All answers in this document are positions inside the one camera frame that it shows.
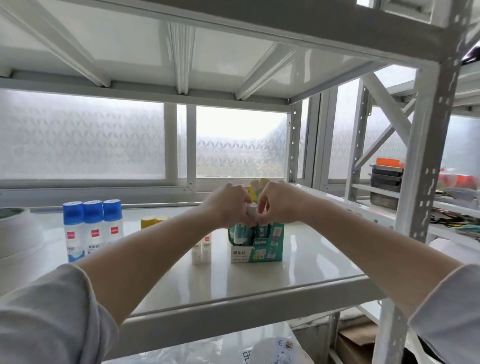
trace blue bottle cap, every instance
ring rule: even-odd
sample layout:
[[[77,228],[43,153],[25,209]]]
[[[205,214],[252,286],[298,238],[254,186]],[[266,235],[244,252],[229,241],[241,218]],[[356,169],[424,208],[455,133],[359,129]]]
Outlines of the blue bottle cap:
[[[63,224],[77,225],[84,221],[84,208],[81,201],[67,202],[63,204]]]
[[[84,220],[87,224],[95,224],[103,221],[102,201],[94,200],[83,203]]]
[[[120,200],[103,202],[103,217],[105,221],[117,221],[122,218]]]

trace shirt sleeve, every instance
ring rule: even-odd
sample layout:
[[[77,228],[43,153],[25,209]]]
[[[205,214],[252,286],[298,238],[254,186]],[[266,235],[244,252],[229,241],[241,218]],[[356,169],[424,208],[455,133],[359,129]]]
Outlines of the shirt sleeve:
[[[100,363],[117,337],[77,266],[62,265],[0,297],[0,363]]]
[[[445,362],[478,363],[480,266],[450,273],[413,314],[410,326]]]

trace hand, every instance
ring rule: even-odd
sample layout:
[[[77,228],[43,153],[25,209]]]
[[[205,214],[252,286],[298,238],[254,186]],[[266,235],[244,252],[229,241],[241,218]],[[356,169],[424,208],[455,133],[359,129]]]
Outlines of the hand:
[[[231,228],[239,223],[255,226],[256,220],[246,215],[250,202],[252,199],[242,186],[228,183],[213,191],[199,207],[211,214],[216,229]]]
[[[269,182],[258,198],[258,222],[288,224],[301,220],[308,194],[285,182]]]

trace forearm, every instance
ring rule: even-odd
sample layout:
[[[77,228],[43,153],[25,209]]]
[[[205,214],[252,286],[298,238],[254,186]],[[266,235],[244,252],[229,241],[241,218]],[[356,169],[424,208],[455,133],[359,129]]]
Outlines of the forearm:
[[[363,270],[407,316],[462,264],[334,203],[309,195],[300,219]]]
[[[121,324],[158,280],[216,227],[200,207],[128,235],[76,264],[97,301]]]

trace teal cardboard box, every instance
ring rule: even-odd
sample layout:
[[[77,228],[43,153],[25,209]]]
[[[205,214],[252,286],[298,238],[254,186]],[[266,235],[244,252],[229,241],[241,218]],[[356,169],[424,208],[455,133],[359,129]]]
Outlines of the teal cardboard box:
[[[253,246],[233,245],[233,231],[228,230],[231,263],[280,262],[283,259],[284,224],[274,222],[268,238],[253,240]]]

